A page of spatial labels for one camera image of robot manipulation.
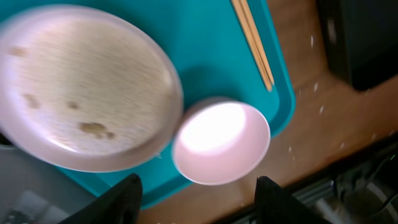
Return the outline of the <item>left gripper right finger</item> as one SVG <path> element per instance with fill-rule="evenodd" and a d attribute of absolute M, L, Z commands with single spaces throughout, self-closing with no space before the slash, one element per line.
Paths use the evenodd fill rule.
<path fill-rule="evenodd" d="M 254 196 L 257 223 L 329 224 L 266 176 L 257 178 Z"/>

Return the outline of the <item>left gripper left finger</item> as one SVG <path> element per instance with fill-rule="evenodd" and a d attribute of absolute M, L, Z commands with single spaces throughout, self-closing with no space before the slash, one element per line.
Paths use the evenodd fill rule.
<path fill-rule="evenodd" d="M 131 174 L 61 224 L 132 224 L 139 217 L 143 187 Z"/>

